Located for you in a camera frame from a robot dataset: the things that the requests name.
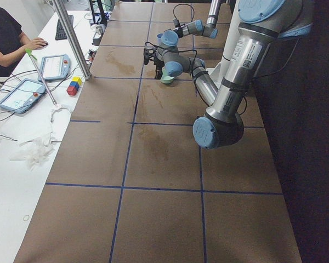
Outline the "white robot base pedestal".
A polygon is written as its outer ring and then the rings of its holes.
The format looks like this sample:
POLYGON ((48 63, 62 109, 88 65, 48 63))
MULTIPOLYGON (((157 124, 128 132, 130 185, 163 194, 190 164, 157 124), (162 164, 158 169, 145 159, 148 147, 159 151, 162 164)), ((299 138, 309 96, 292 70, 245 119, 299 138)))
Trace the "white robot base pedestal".
POLYGON ((238 31, 238 26, 240 23, 238 11, 239 2, 239 0, 235 1, 235 6, 232 13, 228 36, 226 38, 221 62, 219 62, 214 69, 209 70, 209 75, 218 89, 220 88, 223 77, 227 73, 232 54, 240 37, 240 33, 238 31))

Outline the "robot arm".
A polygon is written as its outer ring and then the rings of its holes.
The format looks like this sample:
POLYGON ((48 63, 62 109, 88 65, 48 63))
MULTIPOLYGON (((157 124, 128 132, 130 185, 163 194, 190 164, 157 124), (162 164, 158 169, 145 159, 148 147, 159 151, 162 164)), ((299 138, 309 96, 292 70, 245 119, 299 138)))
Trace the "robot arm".
POLYGON ((307 35, 312 26, 313 1, 237 1, 221 62, 207 70, 203 60, 186 57, 178 47, 180 38, 195 35, 215 38, 221 1, 212 1, 206 23, 176 21, 172 30, 147 43, 144 61, 156 66, 156 79, 188 73, 207 104, 192 132, 202 148, 213 149, 237 143, 243 136, 238 107, 257 74, 269 46, 276 41, 307 35))
POLYGON ((195 35, 215 39, 218 34, 218 30, 216 29, 218 15, 220 6, 223 2, 224 1, 219 0, 213 0, 211 2, 206 23, 203 23, 202 20, 198 19, 187 24, 176 26, 174 32, 178 35, 179 38, 188 35, 195 35))

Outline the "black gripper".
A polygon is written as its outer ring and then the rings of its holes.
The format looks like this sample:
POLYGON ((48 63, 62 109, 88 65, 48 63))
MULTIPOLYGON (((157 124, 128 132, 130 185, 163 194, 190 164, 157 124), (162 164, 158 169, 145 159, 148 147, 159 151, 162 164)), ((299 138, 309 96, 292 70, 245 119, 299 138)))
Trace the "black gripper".
POLYGON ((162 78, 162 69, 165 64, 158 57, 154 56, 154 65, 156 66, 155 79, 161 79, 162 78))

